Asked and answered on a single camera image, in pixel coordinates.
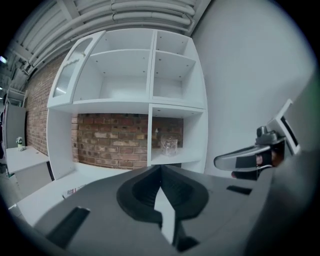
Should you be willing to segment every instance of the pipe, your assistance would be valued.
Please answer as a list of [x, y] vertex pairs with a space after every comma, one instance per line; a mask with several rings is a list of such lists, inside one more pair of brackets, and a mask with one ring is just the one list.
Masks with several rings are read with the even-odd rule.
[[94, 34], [96, 32], [100, 32], [103, 30], [109, 30], [112, 28], [117, 28], [117, 27], [125, 27], [125, 26], [141, 26], [141, 25], [145, 25], [145, 26], [157, 26], [157, 27], [164, 27], [164, 28], [168, 28], [168, 29], [173, 29], [173, 30], [180, 30], [180, 31], [184, 31], [187, 32], [188, 29], [183, 28], [183, 27], [179, 27], [179, 26], [174, 26], [174, 25], [169, 25], [169, 24], [163, 24], [163, 23], [157, 23], [157, 22], [145, 22], [145, 21], [139, 21], [139, 22], [125, 22], [125, 23], [119, 23], [119, 24], [112, 24], [112, 25], [108, 25], [108, 26], [103, 26], [100, 28], [96, 28], [94, 30], [88, 31], [86, 33], [83, 33], [81, 35], [78, 35], [76, 37], [73, 37], [72, 39], [69, 39], [67, 42], [61, 44], [59, 47], [57, 47], [56, 49], [54, 49], [52, 52], [50, 52], [48, 55], [44, 56], [43, 58], [39, 57], [40, 61], [39, 63], [35, 66], [32, 67], [32, 70], [37, 68], [42, 62], [44, 62], [47, 58], [49, 58], [51, 55], [53, 55], [54, 53], [58, 52], [60, 49], [62, 49], [63, 47], [65, 47], [66, 45], [72, 43], [73, 41], [76, 41], [78, 39], [81, 39], [83, 37], [86, 37], [88, 35]]
[[44, 48], [46, 48], [52, 41], [54, 41], [57, 37], [62, 35], [64, 32], [66, 32], [68, 29], [70, 29], [73, 25], [79, 23], [79, 22], [84, 22], [96, 15], [101, 15], [102, 13], [108, 12], [108, 11], [114, 11], [116, 9], [119, 9], [118, 7], [121, 8], [127, 8], [130, 6], [145, 6], [145, 7], [155, 7], [157, 6], [158, 8], [164, 8], [164, 9], [174, 9], [174, 10], [180, 10], [184, 11], [187, 13], [192, 13], [190, 10], [190, 7], [181, 7], [179, 5], [171, 4], [171, 3], [166, 3], [166, 2], [152, 2], [152, 1], [136, 1], [136, 2], [123, 2], [123, 3], [114, 3], [114, 4], [109, 4], [100, 8], [97, 8], [92, 11], [88, 11], [87, 13], [74, 18], [64, 26], [60, 27], [57, 31], [55, 31], [51, 36], [49, 36], [40, 46], [36, 51], [33, 53], [33, 56], [29, 59], [29, 61], [26, 63], [28, 66], [29, 64], [33, 64], [35, 58], [43, 51]]
[[109, 22], [109, 21], [118, 21], [121, 19], [130, 19], [130, 18], [155, 18], [155, 19], [163, 19], [167, 21], [173, 21], [177, 23], [181, 23], [183, 25], [189, 25], [191, 23], [189, 18], [182, 18], [173, 16], [170, 14], [164, 14], [164, 13], [156, 13], [156, 12], [126, 12], [126, 13], [120, 13], [120, 14], [113, 14], [102, 18], [97, 18], [93, 21], [90, 21], [82, 26], [77, 27], [76, 29], [71, 30], [70, 32], [63, 35], [62, 38], [60, 38], [58, 41], [51, 44], [49, 47], [46, 48], [46, 50], [38, 57], [38, 59], [34, 62], [31, 67], [29, 67], [29, 70], [32, 69], [32, 67], [35, 67], [41, 59], [44, 58], [50, 51], [52, 51], [56, 46], [61, 44], [63, 41], [68, 40], [72, 36], [74, 36], [77, 33], [80, 33], [83, 30], [87, 30], [90, 27], [99, 25], [101, 23]]

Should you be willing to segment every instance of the white cabinet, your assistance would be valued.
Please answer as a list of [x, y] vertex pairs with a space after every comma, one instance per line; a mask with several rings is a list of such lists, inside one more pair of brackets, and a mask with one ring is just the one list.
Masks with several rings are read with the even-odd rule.
[[[73, 169], [68, 139], [71, 113], [148, 114], [147, 164], [181, 163], [184, 169], [204, 172], [207, 96], [190, 37], [146, 28], [84, 37], [65, 57], [52, 85], [48, 108], [48, 153], [55, 177]], [[153, 117], [183, 118], [183, 147], [176, 156], [167, 157], [151, 148]]]

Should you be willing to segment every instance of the white wall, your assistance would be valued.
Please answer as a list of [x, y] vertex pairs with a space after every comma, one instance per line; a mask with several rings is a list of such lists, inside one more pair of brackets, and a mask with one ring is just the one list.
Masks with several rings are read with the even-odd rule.
[[205, 173], [230, 177], [214, 157], [254, 144], [257, 127], [306, 85], [316, 57], [291, 18], [262, 0], [216, 0], [192, 38], [208, 101]]

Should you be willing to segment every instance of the white table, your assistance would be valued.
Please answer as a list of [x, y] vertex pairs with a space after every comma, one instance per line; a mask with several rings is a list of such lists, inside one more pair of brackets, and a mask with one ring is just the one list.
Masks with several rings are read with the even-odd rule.
[[32, 146], [27, 146], [24, 151], [18, 151], [16, 147], [6, 149], [8, 172], [15, 174], [24, 197], [52, 181], [47, 166], [48, 161], [49, 157]]

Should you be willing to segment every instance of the white ceiling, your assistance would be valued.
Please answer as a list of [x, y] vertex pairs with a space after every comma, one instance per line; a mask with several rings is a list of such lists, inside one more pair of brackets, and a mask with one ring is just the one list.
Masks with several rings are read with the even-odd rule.
[[23, 89], [26, 82], [16, 78], [17, 71], [28, 78], [77, 39], [98, 31], [143, 27], [190, 36], [210, 1], [45, 0], [8, 46], [7, 64], [0, 62], [0, 87]]

